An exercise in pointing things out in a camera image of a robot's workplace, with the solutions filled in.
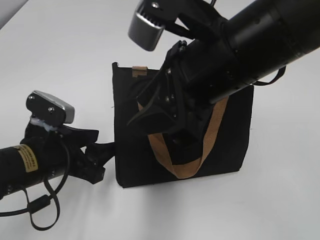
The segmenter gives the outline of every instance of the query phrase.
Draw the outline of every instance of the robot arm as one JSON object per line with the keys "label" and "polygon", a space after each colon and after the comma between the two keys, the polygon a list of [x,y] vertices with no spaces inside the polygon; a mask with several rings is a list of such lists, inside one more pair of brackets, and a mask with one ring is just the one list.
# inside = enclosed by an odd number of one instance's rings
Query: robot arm
{"label": "robot arm", "polygon": [[318,0],[256,0],[227,20],[203,0],[141,1],[128,33],[140,47],[152,51],[163,30],[194,41],[169,50],[129,124],[144,134],[166,133],[182,146],[201,141],[216,102],[266,85],[259,80],[274,71],[279,79],[288,64],[320,47],[319,13]]}

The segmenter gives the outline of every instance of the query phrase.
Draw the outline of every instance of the yellow label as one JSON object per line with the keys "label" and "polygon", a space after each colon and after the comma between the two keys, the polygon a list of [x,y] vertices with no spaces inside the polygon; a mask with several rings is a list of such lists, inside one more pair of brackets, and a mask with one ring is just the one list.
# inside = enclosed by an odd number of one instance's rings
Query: yellow label
{"label": "yellow label", "polygon": [[31,173],[38,170],[37,158],[32,149],[27,145],[14,146],[18,150],[24,162],[25,171]]}

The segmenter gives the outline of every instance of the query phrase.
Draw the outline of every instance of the black bag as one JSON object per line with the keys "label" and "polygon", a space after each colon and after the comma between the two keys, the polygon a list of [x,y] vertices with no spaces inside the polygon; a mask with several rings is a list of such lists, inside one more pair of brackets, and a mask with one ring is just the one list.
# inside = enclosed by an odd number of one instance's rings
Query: black bag
{"label": "black bag", "polygon": [[[117,182],[130,188],[179,180],[156,159],[148,136],[139,136],[136,129],[127,125],[139,111],[136,96],[148,78],[137,78],[137,71],[133,74],[132,68],[118,67],[117,63],[112,68]],[[145,72],[150,78],[156,73],[150,69]],[[240,170],[249,144],[253,93],[254,87],[248,86],[229,97],[214,146],[190,178]]]}

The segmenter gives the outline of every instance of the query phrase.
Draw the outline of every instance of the black cable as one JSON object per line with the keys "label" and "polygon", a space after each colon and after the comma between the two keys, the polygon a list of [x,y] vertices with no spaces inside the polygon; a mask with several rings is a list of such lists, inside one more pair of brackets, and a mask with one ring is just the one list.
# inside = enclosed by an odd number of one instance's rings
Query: black cable
{"label": "black cable", "polygon": [[217,2],[217,0],[211,0],[210,5],[211,5],[211,6],[214,6],[214,5],[216,4],[216,2]]}
{"label": "black cable", "polygon": [[278,81],[280,78],[282,78],[286,73],[287,66],[284,66],[283,68],[280,68],[274,79],[270,82],[264,82],[264,81],[256,81],[253,85],[255,86],[268,86],[271,84],[274,84],[276,81]]}
{"label": "black cable", "polygon": [[[63,188],[63,186],[65,185],[67,178],[69,176],[70,167],[71,167],[70,151],[69,151],[68,147],[66,146],[66,144],[62,140],[60,143],[66,152],[67,159],[66,159],[66,168],[65,168],[63,177],[61,179],[61,182],[59,183],[58,187],[54,190],[55,194],[58,194],[60,192],[60,190]],[[51,200],[53,198],[54,197],[51,194],[49,196],[49,199]],[[21,214],[26,214],[28,212],[29,212],[28,208],[24,208],[24,209],[17,210],[17,211],[0,212],[0,218],[17,216],[17,215],[21,215]]]}

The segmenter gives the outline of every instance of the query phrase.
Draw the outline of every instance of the screw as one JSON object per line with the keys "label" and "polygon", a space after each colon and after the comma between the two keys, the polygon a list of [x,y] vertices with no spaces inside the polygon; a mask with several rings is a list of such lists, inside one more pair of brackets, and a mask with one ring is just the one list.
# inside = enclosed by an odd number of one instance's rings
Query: screw
{"label": "screw", "polygon": [[49,111],[49,113],[52,114],[55,111],[55,108],[51,106],[51,107],[48,108],[48,111]]}
{"label": "screw", "polygon": [[155,2],[155,1],[154,1],[153,3],[151,3],[151,5],[152,5],[152,7],[155,8],[155,9],[160,8],[159,3]]}
{"label": "screw", "polygon": [[179,52],[180,52],[180,53],[183,53],[186,49],[187,49],[186,46],[181,46],[181,47],[179,48]]}
{"label": "screw", "polygon": [[11,194],[13,190],[14,190],[14,188],[11,185],[9,185],[7,188],[7,193]]}

